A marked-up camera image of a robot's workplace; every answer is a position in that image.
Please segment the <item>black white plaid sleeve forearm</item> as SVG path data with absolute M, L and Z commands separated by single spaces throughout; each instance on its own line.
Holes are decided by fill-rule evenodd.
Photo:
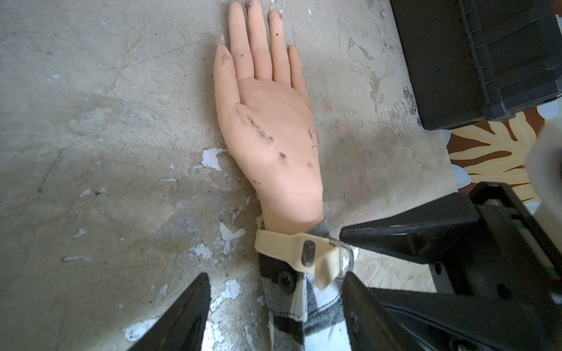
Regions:
M 320 216 L 285 218 L 265 214 L 263 217 L 268 231 L 330 236 Z M 272 349 L 349 350 L 341 281 L 336 279 L 325 290 L 319 290 L 314 275 L 300 273 L 281 260 L 259 254 Z

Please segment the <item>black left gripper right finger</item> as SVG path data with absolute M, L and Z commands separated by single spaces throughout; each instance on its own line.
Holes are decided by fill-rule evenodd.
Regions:
M 342 284 L 342 305 L 352 351 L 421 350 L 420 345 L 350 271 L 345 274 Z

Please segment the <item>mannequin hand with painted nails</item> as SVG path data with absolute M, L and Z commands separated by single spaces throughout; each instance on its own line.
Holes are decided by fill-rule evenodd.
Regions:
M 217 117 L 232 157 L 254 187 L 265 228 L 293 235 L 323 221 L 323 182 L 310 96 L 281 14 L 259 1 L 228 8 L 217 46 Z

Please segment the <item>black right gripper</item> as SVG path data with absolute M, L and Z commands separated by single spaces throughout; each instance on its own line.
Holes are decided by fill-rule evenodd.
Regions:
M 449 294 L 371 289 L 429 350 L 561 349 L 561 253 L 507 184 L 481 182 L 468 196 L 346 226 L 340 240 L 432 263 L 437 291 Z

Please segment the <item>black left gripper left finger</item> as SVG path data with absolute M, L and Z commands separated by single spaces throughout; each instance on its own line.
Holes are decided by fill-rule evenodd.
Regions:
M 207 273 L 200 273 L 165 314 L 133 346 L 133 351 L 202 350 L 211 303 Z

